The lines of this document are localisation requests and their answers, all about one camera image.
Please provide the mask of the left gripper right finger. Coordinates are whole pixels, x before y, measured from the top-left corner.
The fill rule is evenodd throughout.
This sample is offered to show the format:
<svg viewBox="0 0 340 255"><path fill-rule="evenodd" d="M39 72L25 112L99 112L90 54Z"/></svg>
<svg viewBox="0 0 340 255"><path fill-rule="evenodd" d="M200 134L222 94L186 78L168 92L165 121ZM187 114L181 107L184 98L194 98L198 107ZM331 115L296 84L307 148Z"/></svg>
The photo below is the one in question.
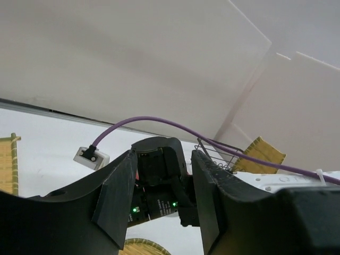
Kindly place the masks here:
<svg viewBox="0 0 340 255"><path fill-rule="evenodd" d="M255 188L191 156L205 254L339 254L339 188Z"/></svg>

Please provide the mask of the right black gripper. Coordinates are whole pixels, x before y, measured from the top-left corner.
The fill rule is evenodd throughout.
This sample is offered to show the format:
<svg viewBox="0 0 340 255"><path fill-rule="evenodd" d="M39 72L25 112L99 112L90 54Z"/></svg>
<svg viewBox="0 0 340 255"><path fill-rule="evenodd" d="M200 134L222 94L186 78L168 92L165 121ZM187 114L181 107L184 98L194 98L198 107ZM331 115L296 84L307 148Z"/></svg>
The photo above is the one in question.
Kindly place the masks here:
<svg viewBox="0 0 340 255"><path fill-rule="evenodd" d="M178 213L183 227L198 227L193 176L177 138L151 137L131 146L138 169L128 226Z"/></svg>

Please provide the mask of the round bamboo plate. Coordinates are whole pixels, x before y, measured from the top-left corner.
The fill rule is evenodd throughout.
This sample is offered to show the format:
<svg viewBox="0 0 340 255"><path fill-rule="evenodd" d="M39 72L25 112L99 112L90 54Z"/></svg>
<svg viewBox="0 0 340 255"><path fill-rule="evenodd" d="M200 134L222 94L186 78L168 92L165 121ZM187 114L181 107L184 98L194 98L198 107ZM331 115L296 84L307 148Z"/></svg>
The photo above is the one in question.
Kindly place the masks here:
<svg viewBox="0 0 340 255"><path fill-rule="evenodd" d="M127 239L119 255L171 255L163 246L147 239Z"/></svg>

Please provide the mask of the curved bamboo scoop plate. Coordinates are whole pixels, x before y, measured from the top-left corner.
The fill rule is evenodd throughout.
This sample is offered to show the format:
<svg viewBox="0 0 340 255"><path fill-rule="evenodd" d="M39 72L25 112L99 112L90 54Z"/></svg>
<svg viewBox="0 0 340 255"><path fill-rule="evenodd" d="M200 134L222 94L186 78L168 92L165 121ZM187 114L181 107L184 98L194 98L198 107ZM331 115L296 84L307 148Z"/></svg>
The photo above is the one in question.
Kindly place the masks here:
<svg viewBox="0 0 340 255"><path fill-rule="evenodd" d="M281 153L272 145L267 143L262 137L257 137L243 153L246 156L260 159L266 162L281 165L286 157L286 154ZM252 174L276 174L278 168L264 166L244 158L239 158L233 168L233 172L248 172Z"/></svg>

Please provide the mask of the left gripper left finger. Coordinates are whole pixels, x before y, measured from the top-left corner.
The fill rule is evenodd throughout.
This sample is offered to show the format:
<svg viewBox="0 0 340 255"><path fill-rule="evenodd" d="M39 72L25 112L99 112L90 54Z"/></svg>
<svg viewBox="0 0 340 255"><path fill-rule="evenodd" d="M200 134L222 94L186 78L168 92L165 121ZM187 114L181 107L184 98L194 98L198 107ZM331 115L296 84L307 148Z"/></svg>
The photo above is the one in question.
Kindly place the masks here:
<svg viewBox="0 0 340 255"><path fill-rule="evenodd" d="M41 197L1 193L1 254L118 254L125 243L137 155Z"/></svg>

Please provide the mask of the square bamboo tray plate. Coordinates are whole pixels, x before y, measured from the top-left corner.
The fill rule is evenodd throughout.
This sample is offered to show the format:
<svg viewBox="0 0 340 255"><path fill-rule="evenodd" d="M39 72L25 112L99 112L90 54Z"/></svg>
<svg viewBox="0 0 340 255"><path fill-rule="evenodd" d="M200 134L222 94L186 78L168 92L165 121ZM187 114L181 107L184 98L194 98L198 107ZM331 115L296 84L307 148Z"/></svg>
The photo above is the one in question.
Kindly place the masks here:
<svg viewBox="0 0 340 255"><path fill-rule="evenodd" d="M0 145L0 182L1 191L14 196L19 195L18 149L21 137L12 133L10 137L1 138Z"/></svg>

